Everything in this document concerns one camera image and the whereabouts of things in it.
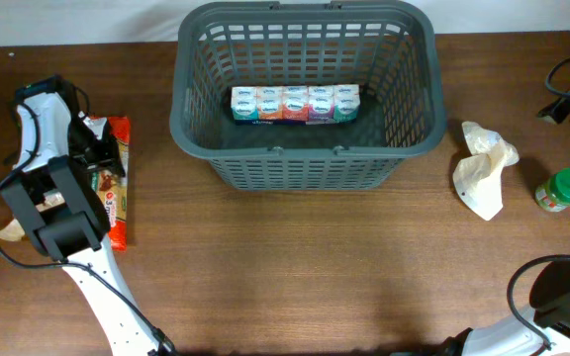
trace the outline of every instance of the pocket tissue pack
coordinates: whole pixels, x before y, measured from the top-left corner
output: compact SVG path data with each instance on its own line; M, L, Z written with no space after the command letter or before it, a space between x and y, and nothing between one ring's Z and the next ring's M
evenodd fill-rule
M283 99L280 96L257 97L259 120L283 119Z
M305 122L309 117L309 97L307 95L283 95L283 119Z
M308 124L334 124L333 86L309 87Z
M501 172L519 161L519 153L498 133L472 122L462 126L472 156L461 159L452 181L463 203L488 221L503 208Z
M235 87L231 99L235 121L252 122L258 120L256 88Z

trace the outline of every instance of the jar label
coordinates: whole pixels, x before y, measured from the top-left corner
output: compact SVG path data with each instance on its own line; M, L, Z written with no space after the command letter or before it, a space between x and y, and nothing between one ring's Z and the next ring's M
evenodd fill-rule
M567 206L553 202L549 196L546 194L546 189L540 187L535 191L536 201L548 212L561 212L567 208Z

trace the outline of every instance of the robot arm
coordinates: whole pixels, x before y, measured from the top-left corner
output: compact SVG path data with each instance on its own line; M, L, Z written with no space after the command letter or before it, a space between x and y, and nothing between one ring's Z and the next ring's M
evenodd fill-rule
M535 311L526 306L522 316L533 322ZM542 356L570 353L570 338L551 329L542 328L553 347ZM515 317L509 316L484 328L472 330L463 345L462 356L528 356L542 349L542 339L522 325Z
M24 104L17 107L22 121L17 166L32 161L1 195L33 247L62 263L96 314L114 355L176 354L161 330L138 311L111 250L109 219L87 180L87 173L100 169L125 174L115 139L108 130L97 137L82 123L76 116L75 88L58 76L18 90L16 100ZM39 150L32 156L37 139ZM54 192L65 203L39 212L36 204Z

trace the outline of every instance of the row of tissue packs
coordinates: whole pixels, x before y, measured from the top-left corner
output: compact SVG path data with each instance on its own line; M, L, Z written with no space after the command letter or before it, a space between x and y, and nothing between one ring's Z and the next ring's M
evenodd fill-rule
M355 119L356 84L234 87L231 107L238 123L336 124Z

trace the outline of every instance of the gray plastic basket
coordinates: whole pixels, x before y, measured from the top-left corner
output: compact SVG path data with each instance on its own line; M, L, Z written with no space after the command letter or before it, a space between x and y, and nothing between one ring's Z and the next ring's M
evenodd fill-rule
M238 126L238 85L361 88L350 124ZM170 128L187 153L243 190L367 189L445 131L430 21L396 2L211 3L184 19Z

